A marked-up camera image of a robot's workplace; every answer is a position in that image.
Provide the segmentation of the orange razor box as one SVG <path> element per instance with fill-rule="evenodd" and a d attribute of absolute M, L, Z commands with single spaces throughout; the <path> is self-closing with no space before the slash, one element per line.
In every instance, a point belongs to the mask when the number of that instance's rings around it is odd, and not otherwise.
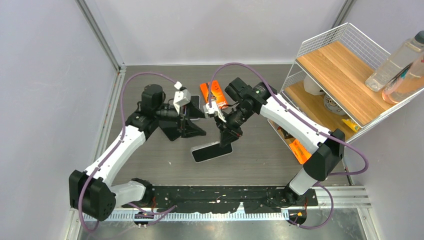
<path fill-rule="evenodd" d="M 203 95 L 205 103 L 209 103 L 209 83 L 201 83 L 199 85 L 200 91 Z M 217 80 L 213 80 L 211 84 L 211 100 L 216 101 L 220 109 L 225 109 L 228 107 L 228 101 L 225 98 L 224 92 L 222 91 Z"/>

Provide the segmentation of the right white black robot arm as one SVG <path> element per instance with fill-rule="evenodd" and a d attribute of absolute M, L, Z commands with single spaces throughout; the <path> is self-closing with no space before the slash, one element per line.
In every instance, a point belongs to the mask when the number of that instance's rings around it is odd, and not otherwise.
<path fill-rule="evenodd" d="M 324 181 L 342 160 L 345 134 L 314 122 L 264 82 L 252 87 L 237 77 L 224 91 L 238 104 L 215 118 L 220 147 L 237 141 L 243 135 L 242 124 L 258 114 L 287 131 L 311 154 L 283 190 L 282 198 L 290 205 L 299 205 L 309 188 Z"/>

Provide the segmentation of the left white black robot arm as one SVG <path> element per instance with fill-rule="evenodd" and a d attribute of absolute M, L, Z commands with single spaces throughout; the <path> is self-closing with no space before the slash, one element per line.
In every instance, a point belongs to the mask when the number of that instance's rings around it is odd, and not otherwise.
<path fill-rule="evenodd" d="M 116 207 L 136 202 L 148 207 L 154 199 L 152 184 L 133 178 L 128 183 L 113 181 L 130 156 L 160 128 L 167 137 L 204 136 L 206 132 L 192 119 L 205 118 L 205 112 L 186 88 L 166 103 L 166 94 L 158 84 L 144 88 L 136 110 L 126 119 L 124 127 L 107 150 L 84 171 L 74 170 L 69 176 L 70 205 L 82 215 L 105 221 Z"/>

